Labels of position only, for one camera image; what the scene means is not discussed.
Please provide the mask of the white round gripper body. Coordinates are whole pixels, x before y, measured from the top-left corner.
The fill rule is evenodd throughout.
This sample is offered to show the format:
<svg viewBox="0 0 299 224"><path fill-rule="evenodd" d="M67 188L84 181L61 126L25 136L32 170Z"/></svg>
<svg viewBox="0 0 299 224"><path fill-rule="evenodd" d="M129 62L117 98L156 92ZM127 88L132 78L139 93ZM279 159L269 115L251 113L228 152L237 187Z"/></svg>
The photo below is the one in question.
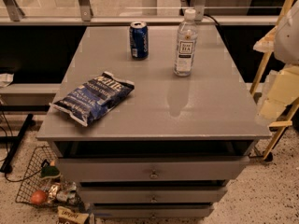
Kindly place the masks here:
<svg viewBox="0 0 299 224"><path fill-rule="evenodd" d="M295 2L278 24L274 55L284 63L299 64L299 1Z"/></svg>

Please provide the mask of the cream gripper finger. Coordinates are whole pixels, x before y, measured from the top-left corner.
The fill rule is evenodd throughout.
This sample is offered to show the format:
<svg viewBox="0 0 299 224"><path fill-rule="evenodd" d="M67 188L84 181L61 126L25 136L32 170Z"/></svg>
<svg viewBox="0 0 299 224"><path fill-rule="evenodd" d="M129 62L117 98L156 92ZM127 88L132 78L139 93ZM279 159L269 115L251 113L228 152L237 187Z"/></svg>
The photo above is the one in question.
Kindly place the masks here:
<svg viewBox="0 0 299 224"><path fill-rule="evenodd" d="M262 53L273 51L276 31L277 27L275 26L254 44L253 49Z"/></svg>
<svg viewBox="0 0 299 224"><path fill-rule="evenodd" d="M259 116L276 120L285 108L299 97L299 66L286 64L280 71L271 71L263 84L259 100Z"/></svg>

